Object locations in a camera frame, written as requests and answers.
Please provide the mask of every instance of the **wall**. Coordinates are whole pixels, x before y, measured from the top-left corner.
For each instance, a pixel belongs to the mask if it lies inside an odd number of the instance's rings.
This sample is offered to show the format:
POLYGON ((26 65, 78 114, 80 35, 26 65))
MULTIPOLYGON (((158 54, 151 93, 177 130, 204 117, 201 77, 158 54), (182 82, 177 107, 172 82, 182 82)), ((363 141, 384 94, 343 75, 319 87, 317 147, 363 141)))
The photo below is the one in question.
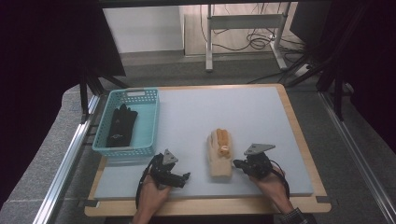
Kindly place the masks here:
POLYGON ((183 49, 179 7, 104 9, 119 53, 183 49))

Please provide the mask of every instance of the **blue plastic basket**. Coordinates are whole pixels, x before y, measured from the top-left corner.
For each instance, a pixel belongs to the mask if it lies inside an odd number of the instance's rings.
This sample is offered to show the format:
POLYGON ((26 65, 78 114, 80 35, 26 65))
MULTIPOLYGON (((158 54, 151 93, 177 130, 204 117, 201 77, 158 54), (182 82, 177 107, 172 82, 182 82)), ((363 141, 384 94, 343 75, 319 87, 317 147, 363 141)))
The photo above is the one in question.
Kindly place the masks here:
POLYGON ((111 158, 154 156, 158 110, 159 97, 155 88, 111 91, 92 149, 111 158), (137 112, 131 143, 128 147, 106 147, 114 110, 120 108, 122 104, 137 112))

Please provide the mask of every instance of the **black glove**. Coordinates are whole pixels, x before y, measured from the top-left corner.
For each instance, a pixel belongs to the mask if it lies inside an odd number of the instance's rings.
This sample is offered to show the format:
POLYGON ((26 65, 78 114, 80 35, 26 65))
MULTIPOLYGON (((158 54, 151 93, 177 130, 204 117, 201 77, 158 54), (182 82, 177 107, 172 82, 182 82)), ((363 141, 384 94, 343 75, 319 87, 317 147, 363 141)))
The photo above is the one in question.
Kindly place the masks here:
POLYGON ((128 147, 131 143, 137 112, 122 104, 115 109, 111 120, 106 147, 128 147))

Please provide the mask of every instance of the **wooden table frame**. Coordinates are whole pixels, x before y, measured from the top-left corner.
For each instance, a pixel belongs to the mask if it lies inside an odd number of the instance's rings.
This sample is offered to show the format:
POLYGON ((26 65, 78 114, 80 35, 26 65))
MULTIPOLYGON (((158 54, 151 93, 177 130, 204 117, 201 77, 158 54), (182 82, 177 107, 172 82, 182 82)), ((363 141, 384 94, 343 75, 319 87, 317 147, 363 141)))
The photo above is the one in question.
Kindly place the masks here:
MULTIPOLYGON (((304 213, 325 213, 332 209, 330 202, 320 203, 319 198, 327 198, 317 167, 312 159, 308 145, 285 88, 280 84, 258 85, 221 85, 221 86, 182 86, 160 87, 161 91, 192 90, 192 89, 233 89, 233 88, 263 88, 276 87, 282 104, 288 116, 290 126, 296 138, 297 145, 303 157, 306 170, 312 181, 314 193, 309 197, 290 197, 294 207, 299 207, 304 213)), ((102 158, 88 200, 94 199, 97 185, 106 166, 106 158, 102 158)), ((96 206, 85 207, 89 217, 132 217, 136 212, 133 201, 99 201, 96 206)), ((220 198, 220 199, 169 199, 156 216, 199 216, 199 215, 258 215, 275 214, 277 209, 264 197, 220 198)))

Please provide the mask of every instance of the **black curtain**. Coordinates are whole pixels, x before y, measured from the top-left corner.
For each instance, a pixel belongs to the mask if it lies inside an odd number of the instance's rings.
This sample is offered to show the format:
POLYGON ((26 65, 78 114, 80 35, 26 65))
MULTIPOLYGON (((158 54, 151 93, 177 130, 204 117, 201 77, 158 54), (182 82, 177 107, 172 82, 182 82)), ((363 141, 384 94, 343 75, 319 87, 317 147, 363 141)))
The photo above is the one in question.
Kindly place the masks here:
POLYGON ((64 92, 85 71, 125 76, 103 10, 68 3, 0 1, 0 204, 40 148, 64 92))
POLYGON ((340 61, 351 103, 396 153, 395 11, 395 1, 374 1, 340 61))

